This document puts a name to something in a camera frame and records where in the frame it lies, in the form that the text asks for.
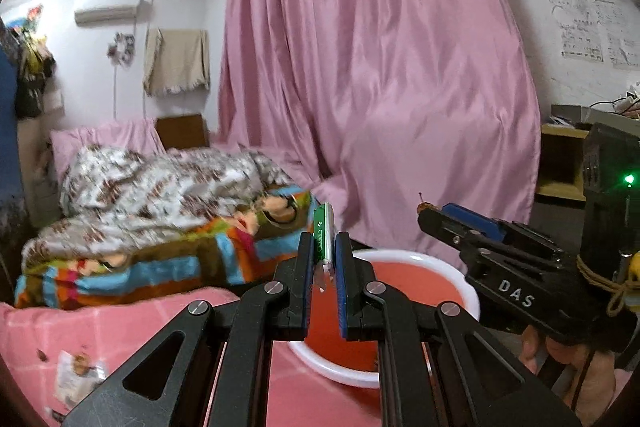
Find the person right hand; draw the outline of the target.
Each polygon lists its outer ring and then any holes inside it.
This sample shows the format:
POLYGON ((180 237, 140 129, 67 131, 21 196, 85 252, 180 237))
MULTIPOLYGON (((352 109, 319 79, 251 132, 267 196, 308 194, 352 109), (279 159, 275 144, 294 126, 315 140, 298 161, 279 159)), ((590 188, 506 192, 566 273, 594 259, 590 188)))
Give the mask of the person right hand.
POLYGON ((569 384, 560 387, 563 402, 582 425, 594 425, 616 397, 615 355, 592 350, 587 345, 565 346, 544 337, 534 326, 527 326, 521 335, 518 359, 537 374, 542 352, 568 369, 572 377, 569 384))

